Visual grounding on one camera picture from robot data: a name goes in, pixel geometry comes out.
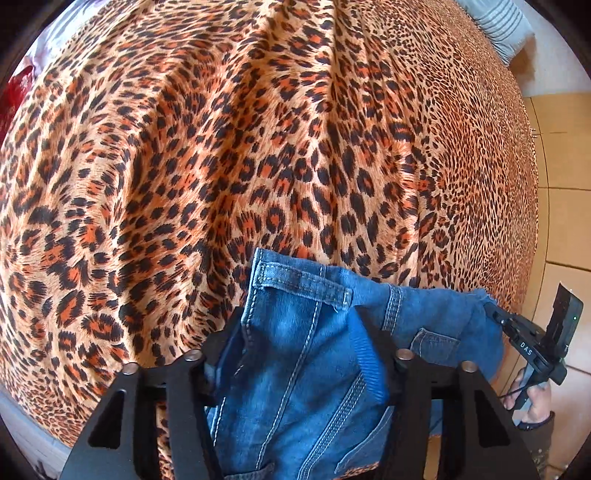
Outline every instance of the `beige tile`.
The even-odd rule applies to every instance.
[[[544,134],[542,140],[550,187],[591,190],[591,132]]]
[[[540,133],[591,130],[591,93],[558,93],[531,98]]]
[[[566,363],[571,367],[591,372],[591,272],[546,264],[534,321],[543,328],[548,325],[559,283],[571,289],[584,305],[569,354],[566,356]]]
[[[538,119],[535,116],[534,104],[531,102],[530,97],[525,97],[523,99],[523,103],[525,104],[525,109],[527,110],[527,118],[530,119],[531,128],[533,128],[534,133],[537,134],[540,131],[540,127],[538,126]]]
[[[530,282],[527,285],[525,300],[521,307],[521,314],[527,319],[532,319],[535,306],[538,303],[538,295],[544,277],[544,264],[548,247],[548,190],[538,189],[538,245],[535,250],[534,262],[531,266]]]
[[[544,143],[541,135],[534,137],[535,159],[538,163],[538,187],[548,187],[548,173],[546,167]]]
[[[563,470],[558,470],[551,465],[546,467],[546,478],[544,480],[558,480],[560,475],[562,475]]]
[[[591,270],[591,192],[550,189],[549,262]]]
[[[564,383],[552,385],[552,410],[556,412],[550,464],[565,468],[591,430],[591,375],[568,369]]]
[[[429,438],[427,447],[427,462],[423,478],[425,480],[436,480],[439,471],[439,456],[441,454],[441,437]]]

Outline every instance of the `denim fabric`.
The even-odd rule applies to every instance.
[[[250,480],[327,480],[379,461],[393,409],[367,392],[348,310],[362,306],[400,348],[429,362],[473,360],[490,378],[503,347],[486,301],[483,291],[378,284],[257,249],[241,320],[245,353],[229,394],[208,414],[222,470]],[[440,416],[434,405],[434,428]]]

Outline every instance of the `leopard print fabric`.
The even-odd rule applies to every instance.
[[[519,310],[537,171],[453,0],[112,0],[0,152],[0,380],[72,445],[125,362],[199,347],[255,247]]]

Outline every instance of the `pillow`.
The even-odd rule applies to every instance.
[[[530,22],[511,0],[456,0],[492,43],[506,66],[534,36]]]

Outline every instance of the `black mount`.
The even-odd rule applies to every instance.
[[[501,324],[511,345],[533,368],[529,385],[548,380],[561,385],[566,377],[564,357],[579,324],[583,302],[559,284],[553,307],[552,317],[544,331],[521,315],[506,312],[493,303],[485,304],[486,314]],[[515,401],[515,409],[520,409],[527,398],[527,390],[523,390]]]
[[[561,288],[567,291],[562,286],[558,289],[547,333],[521,316],[492,304],[493,308],[487,307],[536,372],[557,383],[564,379],[562,359],[582,309],[580,301],[570,292],[567,297]],[[201,351],[191,350],[170,365],[147,369],[125,365],[74,445],[61,480],[160,479],[158,401],[167,405],[176,480],[222,480],[204,409],[225,396],[238,367],[244,348],[241,316],[242,309],[236,309],[226,327],[212,333]],[[438,480],[539,479],[511,415],[474,363],[462,362],[457,368],[429,364],[409,350],[396,350],[390,337],[368,333],[375,345],[387,348],[389,404],[396,410],[378,468],[358,478],[422,480],[431,400],[441,399]]]

